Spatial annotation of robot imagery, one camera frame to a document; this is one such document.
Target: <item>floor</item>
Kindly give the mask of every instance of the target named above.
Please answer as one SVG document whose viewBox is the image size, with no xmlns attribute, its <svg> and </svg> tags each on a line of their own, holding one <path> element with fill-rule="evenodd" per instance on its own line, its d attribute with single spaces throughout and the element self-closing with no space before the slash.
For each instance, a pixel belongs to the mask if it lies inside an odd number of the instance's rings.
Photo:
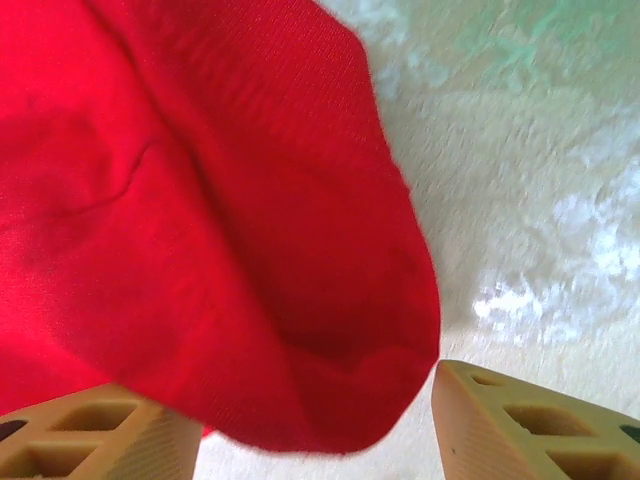
<svg viewBox="0 0 640 480">
<path fill-rule="evenodd" d="M 323 0 L 366 43 L 440 278 L 443 356 L 640 417 L 636 0 Z M 197 480 L 441 480 L 430 384 L 346 459 L 212 436 Z"/>
</svg>

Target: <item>red cloth fold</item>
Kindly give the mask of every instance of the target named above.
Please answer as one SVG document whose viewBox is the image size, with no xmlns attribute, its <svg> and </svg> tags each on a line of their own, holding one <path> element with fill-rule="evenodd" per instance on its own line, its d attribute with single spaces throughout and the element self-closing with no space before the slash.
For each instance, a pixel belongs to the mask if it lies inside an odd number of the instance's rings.
<svg viewBox="0 0 640 480">
<path fill-rule="evenodd" d="M 275 451 L 378 441 L 438 356 L 357 38 L 309 0 L 8 0 L 0 413 L 118 382 Z"/>
</svg>

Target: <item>tiled floor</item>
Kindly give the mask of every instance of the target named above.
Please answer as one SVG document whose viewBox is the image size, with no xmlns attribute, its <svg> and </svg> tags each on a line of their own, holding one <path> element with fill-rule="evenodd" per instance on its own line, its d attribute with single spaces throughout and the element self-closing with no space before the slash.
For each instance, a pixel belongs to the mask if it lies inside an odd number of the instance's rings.
<svg viewBox="0 0 640 480">
<path fill-rule="evenodd" d="M 640 3 L 324 4 L 370 52 L 437 264 L 443 355 L 640 417 Z M 196 479 L 440 480 L 429 394 L 362 455 L 214 436 Z"/>
</svg>

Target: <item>sock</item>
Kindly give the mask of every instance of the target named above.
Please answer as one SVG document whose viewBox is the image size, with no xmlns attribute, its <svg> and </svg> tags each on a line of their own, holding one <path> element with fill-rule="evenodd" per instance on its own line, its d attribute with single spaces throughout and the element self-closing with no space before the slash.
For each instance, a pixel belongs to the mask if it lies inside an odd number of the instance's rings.
<svg viewBox="0 0 640 480">
<path fill-rule="evenodd" d="M 272 451 L 380 440 L 435 275 L 365 52 L 310 0 L 8 0 L 0 413 L 117 382 Z"/>
</svg>

